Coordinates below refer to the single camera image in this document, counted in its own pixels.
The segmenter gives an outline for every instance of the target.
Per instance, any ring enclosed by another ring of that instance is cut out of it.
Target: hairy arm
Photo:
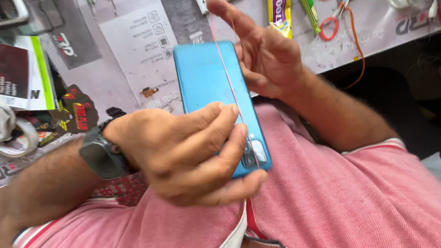
[[[303,68],[293,90],[283,97],[338,151],[382,142],[398,134],[371,108]]]
[[[0,189],[0,247],[25,227],[42,225],[77,207],[102,182],[81,159],[82,139],[52,151]]]

